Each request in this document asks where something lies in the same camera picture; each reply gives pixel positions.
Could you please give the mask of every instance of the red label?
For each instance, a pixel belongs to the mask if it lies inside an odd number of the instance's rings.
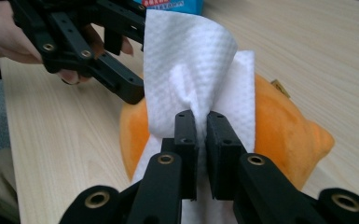
[[[142,0],[142,5],[152,7],[158,4],[169,3],[171,0]]]

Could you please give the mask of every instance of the orange plush toy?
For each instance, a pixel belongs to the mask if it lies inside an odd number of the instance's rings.
[[[124,105],[120,146],[132,178],[149,137],[146,102]],[[255,76],[255,153],[270,158],[301,189],[317,162],[334,145],[332,135],[305,119],[297,107],[266,79]]]

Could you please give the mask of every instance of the wooden table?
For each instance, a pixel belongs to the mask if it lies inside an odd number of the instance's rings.
[[[304,191],[359,194],[359,1],[206,0],[203,15],[254,50],[257,73],[278,78],[304,115],[334,135]],[[142,72],[141,51],[120,60]],[[82,190],[130,184],[116,95],[95,80],[64,85],[41,65],[3,59],[1,68],[22,223],[58,223]]]

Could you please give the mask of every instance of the white paper towel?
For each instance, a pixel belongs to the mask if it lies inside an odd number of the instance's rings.
[[[225,115],[248,152],[255,147],[254,53],[237,52],[232,35],[200,16],[148,10],[144,78],[150,138],[133,182],[142,179],[162,138],[173,138],[174,118],[191,109],[200,144],[198,200],[183,201],[182,223],[237,223],[232,203],[212,200],[206,171],[206,117]]]

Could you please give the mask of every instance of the khaki pants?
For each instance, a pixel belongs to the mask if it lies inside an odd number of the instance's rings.
[[[9,148],[0,150],[0,216],[20,223],[13,161]]]

